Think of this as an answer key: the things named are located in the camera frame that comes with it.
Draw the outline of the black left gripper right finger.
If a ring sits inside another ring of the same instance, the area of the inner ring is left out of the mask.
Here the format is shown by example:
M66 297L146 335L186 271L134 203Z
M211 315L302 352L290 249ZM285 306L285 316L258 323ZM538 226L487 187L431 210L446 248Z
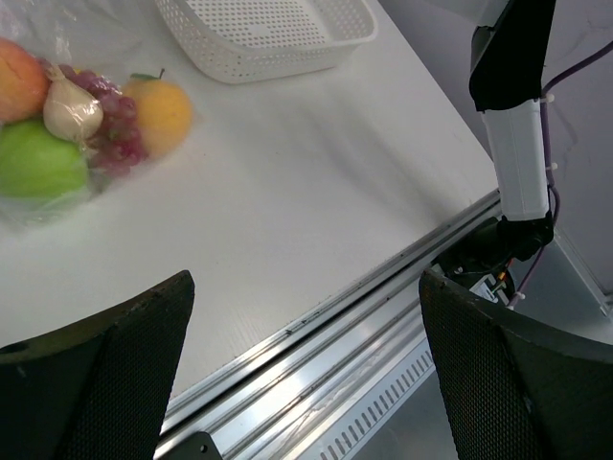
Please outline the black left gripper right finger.
M612 347L426 269L421 315L461 459L609 459Z

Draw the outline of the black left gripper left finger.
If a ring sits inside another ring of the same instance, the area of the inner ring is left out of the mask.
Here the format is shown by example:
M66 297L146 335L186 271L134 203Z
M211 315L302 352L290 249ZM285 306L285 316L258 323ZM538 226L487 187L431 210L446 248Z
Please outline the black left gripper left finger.
M183 270L117 306L3 347L2 458L152 458L194 291Z

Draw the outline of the green apple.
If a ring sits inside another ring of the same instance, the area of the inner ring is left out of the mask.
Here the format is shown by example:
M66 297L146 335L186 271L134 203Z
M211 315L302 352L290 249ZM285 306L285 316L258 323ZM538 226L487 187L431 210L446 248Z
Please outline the green apple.
M85 187L87 164L78 145L56 138L39 119L1 128L1 195L56 198Z

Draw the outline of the red grape bunch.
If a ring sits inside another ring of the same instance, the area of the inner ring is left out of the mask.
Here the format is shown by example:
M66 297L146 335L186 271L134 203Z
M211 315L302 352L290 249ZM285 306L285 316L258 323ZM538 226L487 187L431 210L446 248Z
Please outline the red grape bunch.
M40 61L44 72L50 64ZM68 64L57 64L63 74L90 93L101 105L103 121L97 133L79 146L89 168L109 176L128 174L148 158L136 125L135 102L123 95L114 82L91 70L78 70Z

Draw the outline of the orange with green leaf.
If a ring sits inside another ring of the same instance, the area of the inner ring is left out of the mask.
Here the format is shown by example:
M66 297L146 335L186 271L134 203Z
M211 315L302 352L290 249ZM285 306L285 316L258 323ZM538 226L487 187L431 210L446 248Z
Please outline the orange with green leaf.
M147 74L131 74L123 95L136 105L136 125L149 156L159 158L176 150L193 125L193 105L178 84Z

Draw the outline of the clear zip bag orange zipper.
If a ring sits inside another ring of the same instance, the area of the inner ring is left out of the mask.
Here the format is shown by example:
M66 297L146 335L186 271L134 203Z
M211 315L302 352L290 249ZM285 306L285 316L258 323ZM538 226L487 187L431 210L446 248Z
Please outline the clear zip bag orange zipper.
M148 1L1 5L1 220L59 219L186 141L199 116Z

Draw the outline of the red orange peach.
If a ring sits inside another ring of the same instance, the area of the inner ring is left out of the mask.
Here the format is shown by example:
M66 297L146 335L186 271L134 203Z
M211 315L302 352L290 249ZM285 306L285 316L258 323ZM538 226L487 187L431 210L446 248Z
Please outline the red orange peach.
M50 87L43 67L17 43L1 38L1 122L39 114Z

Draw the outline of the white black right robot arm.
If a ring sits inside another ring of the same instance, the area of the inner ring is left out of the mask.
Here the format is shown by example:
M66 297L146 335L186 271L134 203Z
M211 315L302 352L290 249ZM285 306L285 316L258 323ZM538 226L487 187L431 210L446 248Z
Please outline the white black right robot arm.
M520 261L554 234L541 79L555 7L508 1L471 39L469 94L486 126L502 206L488 249Z

